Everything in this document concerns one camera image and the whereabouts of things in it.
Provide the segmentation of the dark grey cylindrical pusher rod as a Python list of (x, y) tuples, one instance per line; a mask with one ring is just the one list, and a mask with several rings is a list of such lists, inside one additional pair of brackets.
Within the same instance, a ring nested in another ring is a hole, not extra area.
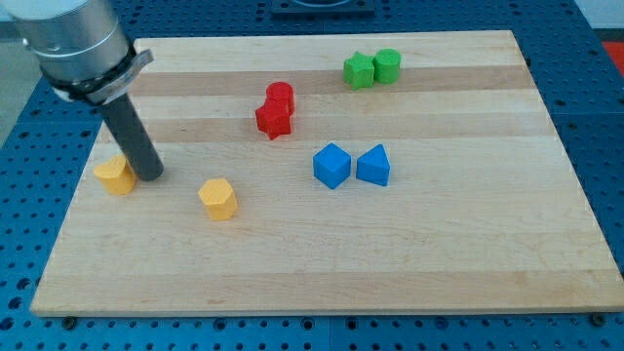
[(145, 181), (157, 179), (164, 165), (129, 96), (122, 94), (99, 110), (136, 176)]

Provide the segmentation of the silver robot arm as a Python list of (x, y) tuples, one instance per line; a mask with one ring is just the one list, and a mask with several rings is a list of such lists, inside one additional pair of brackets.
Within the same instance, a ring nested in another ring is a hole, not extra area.
[(128, 89), (154, 60), (139, 52), (106, 0), (1, 0), (57, 95), (98, 109), (132, 171), (154, 180), (164, 165)]

